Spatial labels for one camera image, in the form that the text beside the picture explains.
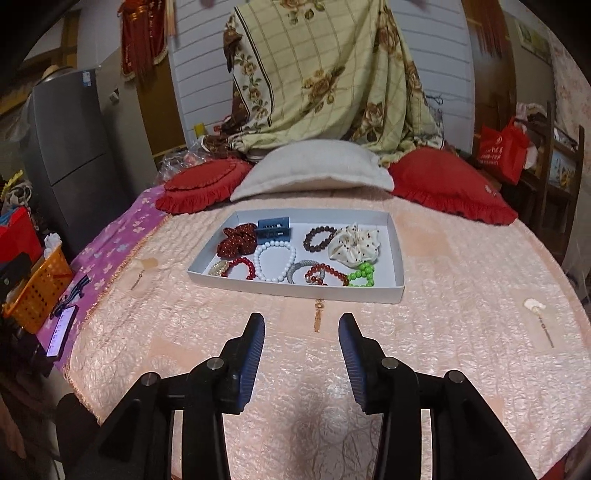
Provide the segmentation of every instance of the red bag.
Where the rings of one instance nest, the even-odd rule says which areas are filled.
[[[528,136],[515,126],[515,117],[502,132],[483,125],[477,160],[497,179],[516,185],[529,144]]]
[[[19,253],[26,252],[34,264],[43,253],[29,212],[25,207],[13,211],[8,223],[0,225],[0,263],[10,262]]]

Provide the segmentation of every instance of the floral blanket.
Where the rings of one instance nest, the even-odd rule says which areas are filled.
[[[61,360],[55,363],[62,372],[67,368],[72,346],[86,317],[149,234],[168,217],[167,213],[157,210],[154,204],[163,190],[160,186],[142,192],[123,215],[107,225],[72,261],[71,267],[75,275],[65,295],[70,293],[84,275],[89,276],[90,283],[82,291],[84,296],[73,302],[74,305],[78,305],[78,313],[66,340]],[[47,319],[37,332],[37,338],[46,350],[56,323],[57,318]]]
[[[233,107],[220,129],[235,150],[340,138],[388,165],[442,144],[385,0],[251,0],[230,16],[224,52]]]

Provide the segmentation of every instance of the red heart-shaped pillow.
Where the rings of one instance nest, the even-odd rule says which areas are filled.
[[[164,185],[156,208],[168,213],[195,213],[228,200],[252,166],[238,158],[211,160],[183,170]]]
[[[487,179],[449,152],[418,148],[388,171],[394,179],[392,195],[433,210],[493,225],[509,225],[518,216]]]

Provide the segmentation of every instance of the orange basket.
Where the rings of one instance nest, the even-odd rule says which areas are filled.
[[[13,317],[29,333],[37,333],[74,274],[57,247],[33,273],[19,296],[4,306],[4,317]]]

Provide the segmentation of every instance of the red beaded bracelet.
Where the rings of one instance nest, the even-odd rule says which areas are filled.
[[[320,277],[316,277],[316,275],[314,275],[316,272],[319,272],[320,270],[324,270],[326,273],[331,274],[332,276],[338,278],[341,282],[343,282],[343,286],[346,287],[347,285],[349,285],[349,278],[347,277],[346,274],[341,273],[339,271],[336,271],[334,268],[332,268],[331,266],[325,264],[325,263],[320,263],[318,265],[314,265],[311,269],[309,269],[306,274],[304,275],[304,277],[306,278],[306,280],[309,283],[315,284],[315,285],[324,285],[327,286],[326,283],[322,282],[322,279]]]
[[[224,273],[222,273],[222,277],[226,277],[227,278],[228,277],[228,272],[230,271],[230,269],[232,267],[235,267],[239,263],[244,263],[248,267],[248,276],[247,276],[246,279],[247,280],[254,280],[256,278],[255,265],[254,265],[254,263],[252,263],[246,257],[238,257],[238,258],[235,258],[234,260],[232,260],[229,263],[228,268],[226,269],[226,271]]]

